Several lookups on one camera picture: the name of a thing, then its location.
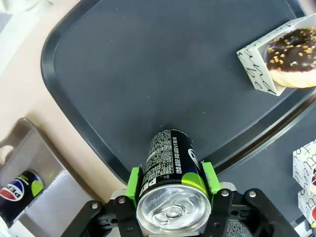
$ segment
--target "tray rim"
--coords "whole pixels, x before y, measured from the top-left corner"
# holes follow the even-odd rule
[[[100,160],[115,176],[124,184],[128,182],[130,171],[122,162],[111,152],[103,140],[98,136],[90,124],[80,114],[80,112],[70,103],[68,96],[59,85],[54,82],[54,56],[59,40],[74,26],[90,9],[92,9],[101,0],[81,0],[47,36],[41,53],[40,67],[44,84],[51,94],[59,108],[74,126],[77,132],[82,136],[86,143],[97,154]],[[298,0],[285,0],[296,18],[305,16]],[[295,110],[313,91],[313,88],[305,90],[296,90],[287,98],[273,108],[267,115],[264,115],[256,124],[250,126],[241,134],[237,135],[231,141],[222,145],[218,150],[203,158],[204,161],[210,161],[214,167],[217,167],[229,160],[240,151],[244,150],[250,144],[258,140],[263,134],[274,127],[278,122],[284,119],[289,113]]]

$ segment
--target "screw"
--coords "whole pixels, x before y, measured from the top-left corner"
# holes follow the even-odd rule
[[[125,202],[125,198],[121,197],[121,198],[118,200],[118,202],[119,202],[120,204],[124,203],[124,202]]]
[[[229,192],[227,190],[222,191],[222,196],[227,197],[229,195]]]
[[[97,203],[94,203],[94,204],[92,204],[92,209],[97,209],[98,208],[98,204]]]
[[[254,198],[254,197],[256,196],[256,193],[255,193],[254,191],[250,191],[250,192],[249,192],[249,196],[250,196],[251,198]]]

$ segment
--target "pepsi logo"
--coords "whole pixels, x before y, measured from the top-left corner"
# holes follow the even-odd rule
[[[9,201],[19,201],[24,195],[24,186],[20,180],[14,179],[0,190],[0,196]]]

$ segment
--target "chocolate donut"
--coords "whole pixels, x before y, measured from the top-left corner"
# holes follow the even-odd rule
[[[316,85],[316,28],[296,29],[268,46],[266,65],[272,79],[287,87]]]

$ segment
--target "donut box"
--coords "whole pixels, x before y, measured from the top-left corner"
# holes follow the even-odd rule
[[[316,223],[316,195],[308,195],[304,190],[298,193],[298,208],[307,221],[314,225]]]
[[[316,140],[293,152],[293,178],[307,195],[316,195]]]
[[[237,51],[255,89],[280,96],[286,87],[275,83],[264,61],[268,45],[275,39],[303,27],[316,27],[316,14],[291,20]]]

